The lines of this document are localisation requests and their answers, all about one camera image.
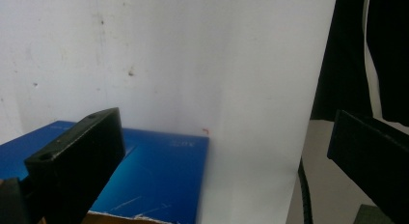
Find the white wall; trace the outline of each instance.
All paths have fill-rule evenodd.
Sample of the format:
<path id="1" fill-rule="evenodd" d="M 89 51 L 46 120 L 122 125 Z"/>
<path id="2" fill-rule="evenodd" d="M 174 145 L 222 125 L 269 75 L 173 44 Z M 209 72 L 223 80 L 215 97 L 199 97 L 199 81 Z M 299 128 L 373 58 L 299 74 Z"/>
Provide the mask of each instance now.
<path id="1" fill-rule="evenodd" d="M 206 128 L 200 221 L 285 223 L 334 3 L 0 0 L 0 142 L 112 106 Z"/>

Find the black fabric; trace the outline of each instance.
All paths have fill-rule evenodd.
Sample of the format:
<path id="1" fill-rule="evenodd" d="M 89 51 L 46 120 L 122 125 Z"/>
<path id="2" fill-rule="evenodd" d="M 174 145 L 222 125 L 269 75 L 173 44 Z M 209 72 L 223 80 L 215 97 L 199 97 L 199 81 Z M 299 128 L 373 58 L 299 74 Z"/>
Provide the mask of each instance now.
<path id="1" fill-rule="evenodd" d="M 311 119 L 334 121 L 337 109 L 372 116 L 364 62 L 364 0 L 337 0 Z"/>
<path id="2" fill-rule="evenodd" d="M 383 118 L 409 126 L 409 0 L 370 0 L 367 42 Z"/>

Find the white surface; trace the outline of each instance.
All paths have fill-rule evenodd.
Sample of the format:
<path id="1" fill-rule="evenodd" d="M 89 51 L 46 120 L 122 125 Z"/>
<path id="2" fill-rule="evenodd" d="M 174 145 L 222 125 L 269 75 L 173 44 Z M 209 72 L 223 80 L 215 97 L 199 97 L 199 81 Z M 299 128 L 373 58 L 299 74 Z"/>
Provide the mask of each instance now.
<path id="1" fill-rule="evenodd" d="M 285 223 L 335 0 L 0 0 L 0 142 L 119 106 L 204 135 L 199 223 Z"/>
<path id="2" fill-rule="evenodd" d="M 369 2 L 370 0 L 364 0 L 364 10 L 362 25 L 364 27 L 364 63 L 365 73 L 367 74 L 368 90 L 370 106 L 372 108 L 372 116 L 382 119 L 382 104 L 381 95 L 379 89 L 378 73 L 373 63 L 372 56 L 370 55 L 367 36 L 368 36 L 368 14 L 369 14 Z"/>

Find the black cable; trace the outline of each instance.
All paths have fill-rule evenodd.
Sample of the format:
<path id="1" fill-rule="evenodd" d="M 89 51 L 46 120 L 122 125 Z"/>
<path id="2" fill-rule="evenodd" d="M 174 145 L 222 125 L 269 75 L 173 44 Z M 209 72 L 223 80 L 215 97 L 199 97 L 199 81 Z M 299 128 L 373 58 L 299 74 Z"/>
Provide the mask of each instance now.
<path id="1" fill-rule="evenodd" d="M 308 181 L 306 172 L 304 171 L 303 159 L 301 158 L 300 166 L 298 168 L 298 178 L 301 184 L 301 193 L 303 197 L 303 211 L 304 211 L 304 224 L 314 224 L 313 222 L 313 209 L 311 206 L 310 189 L 308 187 Z"/>

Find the blue box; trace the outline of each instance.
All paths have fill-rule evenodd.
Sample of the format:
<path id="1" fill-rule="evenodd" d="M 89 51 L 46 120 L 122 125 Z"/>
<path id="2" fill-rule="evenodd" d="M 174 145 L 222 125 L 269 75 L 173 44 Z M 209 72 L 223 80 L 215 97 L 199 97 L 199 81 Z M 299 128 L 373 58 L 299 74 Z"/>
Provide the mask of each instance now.
<path id="1" fill-rule="evenodd" d="M 0 178 L 24 179 L 23 160 L 73 125 L 55 122 L 0 146 Z M 124 128 L 123 140 L 125 158 L 90 215 L 195 223 L 209 139 Z"/>

